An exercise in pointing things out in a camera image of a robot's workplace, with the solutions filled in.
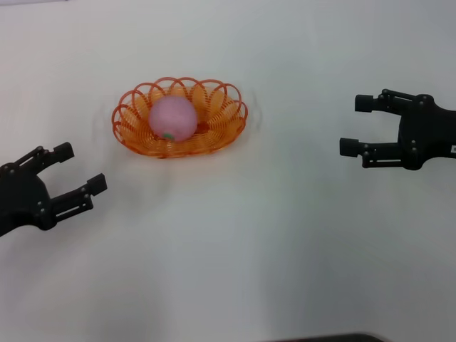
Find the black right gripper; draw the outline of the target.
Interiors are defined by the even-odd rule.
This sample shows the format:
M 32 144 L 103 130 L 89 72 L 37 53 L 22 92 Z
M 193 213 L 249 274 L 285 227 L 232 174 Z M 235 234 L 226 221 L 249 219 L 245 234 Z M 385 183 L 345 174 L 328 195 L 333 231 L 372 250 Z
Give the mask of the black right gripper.
M 401 167 L 419 170 L 436 157 L 455 158 L 455 111 L 438 106 L 431 95 L 383 89 L 373 95 L 357 95 L 355 111 L 380 111 L 401 116 L 397 142 L 369 143 L 341 138 L 340 155 L 361 156 L 363 168 Z

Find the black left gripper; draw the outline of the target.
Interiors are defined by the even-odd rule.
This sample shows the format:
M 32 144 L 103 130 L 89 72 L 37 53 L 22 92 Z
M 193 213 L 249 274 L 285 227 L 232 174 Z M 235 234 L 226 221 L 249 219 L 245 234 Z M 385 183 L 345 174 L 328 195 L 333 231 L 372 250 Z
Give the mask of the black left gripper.
M 100 173 L 83 186 L 50 198 L 41 171 L 74 157 L 71 144 L 65 142 L 52 151 L 38 146 L 15 163 L 1 167 L 1 235 L 22 226 L 43 231 L 59 222 L 93 208 L 92 197 L 107 190 L 105 175 Z

